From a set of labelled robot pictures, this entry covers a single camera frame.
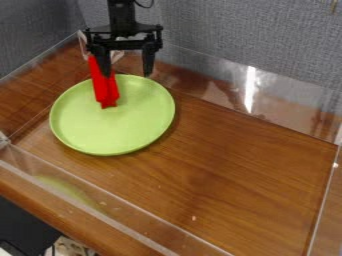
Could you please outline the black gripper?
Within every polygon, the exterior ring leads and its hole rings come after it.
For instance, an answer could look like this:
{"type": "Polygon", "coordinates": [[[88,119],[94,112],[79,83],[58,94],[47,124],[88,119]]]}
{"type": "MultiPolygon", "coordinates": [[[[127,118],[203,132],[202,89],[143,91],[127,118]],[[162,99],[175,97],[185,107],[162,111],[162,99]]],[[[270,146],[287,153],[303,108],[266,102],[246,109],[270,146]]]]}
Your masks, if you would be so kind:
{"type": "Polygon", "coordinates": [[[140,6],[136,0],[107,0],[110,24],[83,31],[86,48],[104,77],[111,75],[110,51],[114,50],[142,50],[143,73],[146,77],[152,74],[155,53],[163,47],[163,26],[138,22],[135,6],[140,6]]]}

